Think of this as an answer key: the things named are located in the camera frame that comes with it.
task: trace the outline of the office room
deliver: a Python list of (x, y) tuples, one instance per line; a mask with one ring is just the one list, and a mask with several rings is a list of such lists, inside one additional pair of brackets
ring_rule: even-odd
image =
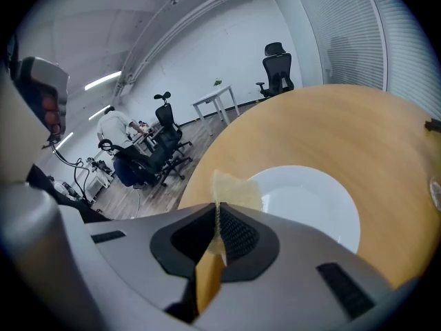
[(42, 303), (74, 329), (373, 330), (439, 244), (441, 67), (419, 18), (404, 0), (35, 0), (1, 84), (2, 125), (23, 119), (1, 146), (12, 262), (24, 236), (29, 256), (46, 237), (50, 261), (72, 252)]

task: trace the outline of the ceiling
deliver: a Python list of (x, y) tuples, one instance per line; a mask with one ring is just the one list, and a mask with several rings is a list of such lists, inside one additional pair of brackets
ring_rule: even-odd
[(164, 33), (204, 1), (40, 0), (18, 30), (20, 58), (58, 63), (70, 75), (72, 98), (125, 64), (125, 73), (136, 68)]

